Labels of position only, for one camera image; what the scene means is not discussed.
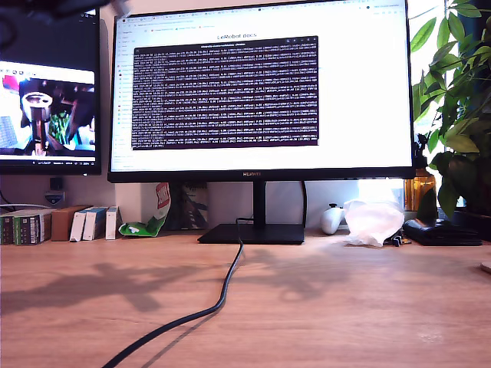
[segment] monitor base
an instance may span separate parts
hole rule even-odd
[[[300,245],[304,241],[303,225],[266,224],[256,228],[252,224],[240,225],[240,238],[244,244]],[[198,241],[202,244],[238,244],[236,224],[221,224],[212,228]]]

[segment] box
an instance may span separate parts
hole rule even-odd
[[[95,207],[82,209],[81,211],[74,213],[74,221],[71,223],[70,230],[70,242],[79,242],[80,240],[82,240],[87,212],[93,208]]]
[[[14,215],[14,243],[36,245],[51,237],[51,209],[25,210]]]
[[[110,207],[106,212],[106,240],[116,239],[122,223],[119,207]]]
[[[0,215],[0,244],[14,244],[14,217],[26,213],[26,209]]]
[[[83,240],[94,240],[104,232],[106,227],[107,207],[89,209],[86,214]]]
[[[53,242],[68,242],[75,212],[89,207],[89,205],[74,205],[53,211],[51,213],[51,240]]]

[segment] black device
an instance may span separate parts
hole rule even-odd
[[[453,225],[450,221],[437,219],[409,220],[403,225],[404,234],[422,245],[483,245],[479,233],[470,228]]]
[[[244,243],[300,244],[266,224],[267,181],[414,177],[409,55],[404,0],[117,19],[108,179],[253,182]]]
[[[2,174],[101,173],[99,11],[56,4],[0,5]]]

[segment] plastic bag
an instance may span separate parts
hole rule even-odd
[[[157,210],[147,224],[142,222],[128,222],[120,226],[122,235],[152,236],[156,237],[160,228],[166,221],[170,208],[169,183],[162,182],[155,187],[157,193]]]
[[[384,240],[404,224],[404,210],[395,202],[365,202],[360,199],[344,204],[344,217],[350,229],[347,243],[382,247]]]

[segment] desk surface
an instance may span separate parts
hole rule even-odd
[[[99,367],[213,305],[236,245],[195,235],[2,246],[2,367]],[[121,367],[491,364],[491,246],[246,245],[225,307]]]

